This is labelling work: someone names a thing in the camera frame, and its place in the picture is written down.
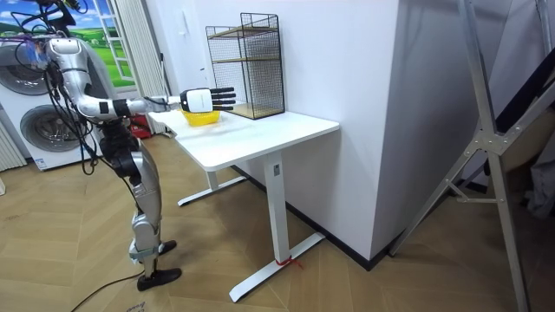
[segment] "yellow bowl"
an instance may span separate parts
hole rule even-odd
[[[193,127],[215,123],[218,122],[219,119],[219,111],[213,111],[210,113],[189,113],[181,109],[180,111],[187,119],[189,125]]]

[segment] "landscape wallpaper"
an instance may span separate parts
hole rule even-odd
[[[108,4],[106,2],[107,0],[97,1],[101,10],[100,13],[110,14]],[[101,59],[106,63],[110,78],[115,87],[133,86],[134,83],[132,81],[122,80],[120,77],[120,73],[118,72],[118,68],[115,64],[115,59],[109,47],[110,42],[106,40],[104,31],[102,30],[99,12],[95,9],[95,4],[92,0],[80,0],[79,2],[81,4],[81,11],[85,10],[85,2],[87,2],[88,11],[85,14],[80,14],[74,10],[70,10],[72,17],[75,19],[77,24],[76,26],[69,26],[70,33],[72,36],[86,41],[96,51],[96,53],[98,53]],[[17,22],[10,14],[11,12],[37,14],[39,13],[38,4],[23,0],[0,0],[0,36],[13,36],[21,32],[21,29],[17,26]],[[49,16],[49,18],[54,19],[61,15],[62,14],[54,14]],[[20,22],[27,18],[26,16],[16,17]],[[106,21],[110,36],[118,36],[113,20],[108,19]],[[37,24],[42,24],[42,22],[40,20],[33,21],[26,24],[25,28],[31,30]],[[41,29],[44,28],[40,26],[36,27],[37,31],[40,31]],[[121,43],[119,41],[111,43],[114,45],[114,50],[117,56],[125,57]],[[120,62],[120,65],[123,74],[131,77],[131,70],[129,69],[127,62]]]

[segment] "red string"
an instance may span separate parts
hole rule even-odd
[[[285,261],[283,261],[282,263],[280,263],[278,260],[276,260],[277,265],[279,266],[284,266],[288,263],[294,263],[296,265],[298,265],[299,268],[301,268],[301,270],[304,270],[303,265],[301,264],[300,261],[298,261],[297,259],[293,259],[291,256],[289,256],[288,259],[286,259]]]

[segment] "robot leg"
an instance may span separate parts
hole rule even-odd
[[[129,256],[141,262],[145,275],[139,278],[139,291],[170,283],[181,276],[180,269],[157,270],[157,258],[177,245],[175,241],[160,241],[161,194],[156,165],[144,146],[132,152],[133,162],[140,172],[140,183],[133,183],[133,193],[138,204],[132,226],[135,238],[129,247]]]

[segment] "white desk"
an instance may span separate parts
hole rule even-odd
[[[337,122],[290,112],[261,120],[249,120],[223,112],[218,123],[190,127],[185,117],[178,111],[150,113],[149,115],[170,128],[176,134],[175,140],[181,148],[206,171],[210,188],[181,199],[179,205],[184,205],[245,179],[245,177],[239,177],[219,185],[215,174],[217,170],[256,157],[264,158],[264,178],[276,262],[266,265],[235,286],[230,292],[230,297],[234,302],[282,269],[284,265],[280,265],[278,262],[284,263],[289,258],[299,257],[324,238],[321,233],[315,233],[291,250],[289,249],[281,150],[336,131],[339,129]]]

